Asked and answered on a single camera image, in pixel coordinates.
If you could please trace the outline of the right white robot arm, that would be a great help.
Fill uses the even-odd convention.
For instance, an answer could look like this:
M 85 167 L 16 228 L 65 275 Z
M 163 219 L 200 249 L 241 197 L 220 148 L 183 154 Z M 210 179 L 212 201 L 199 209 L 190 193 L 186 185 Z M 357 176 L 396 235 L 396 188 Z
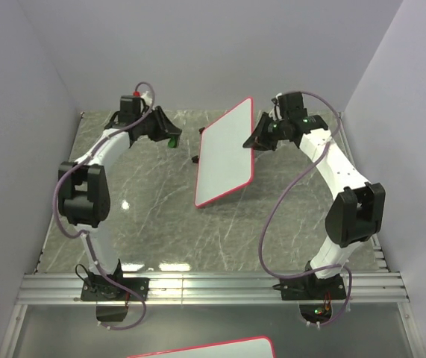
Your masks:
M 305 293 L 320 298 L 349 257 L 380 231 L 386 192 L 380 183 L 371 183 L 354 167 L 321 116 L 306 116 L 303 110 L 289 119 L 273 119 L 262 113 L 243 146 L 274 151 L 282 140 L 293 142 L 310 159 L 308 169 L 318 170 L 333 199 L 325 217 L 326 238 L 321 248 L 305 273 L 292 276 L 294 281 L 304 278 Z

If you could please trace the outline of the green whiteboard eraser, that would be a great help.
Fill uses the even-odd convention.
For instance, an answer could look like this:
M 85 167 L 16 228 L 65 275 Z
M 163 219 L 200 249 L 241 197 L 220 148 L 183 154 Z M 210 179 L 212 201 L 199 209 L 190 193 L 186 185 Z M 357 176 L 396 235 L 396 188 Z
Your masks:
M 177 137 L 170 138 L 169 142 L 168 142 L 168 147 L 169 148 L 177 148 L 178 147 L 178 138 Z

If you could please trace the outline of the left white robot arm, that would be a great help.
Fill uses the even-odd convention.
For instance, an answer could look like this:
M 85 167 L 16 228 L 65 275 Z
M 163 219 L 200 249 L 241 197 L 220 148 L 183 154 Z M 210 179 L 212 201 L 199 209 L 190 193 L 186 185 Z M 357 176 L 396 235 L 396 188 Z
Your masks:
M 181 134 L 161 107 L 139 104 L 131 110 L 116 111 L 86 154 L 60 164 L 54 216 L 66 218 L 74 227 L 75 232 L 66 233 L 67 237 L 82 239 L 89 260 L 83 279 L 88 293 L 110 301 L 130 291 L 121 261 L 102 224 L 110 212 L 107 173 L 111 166 L 142 136 L 154 142 L 166 140 L 170 148 L 176 148 Z

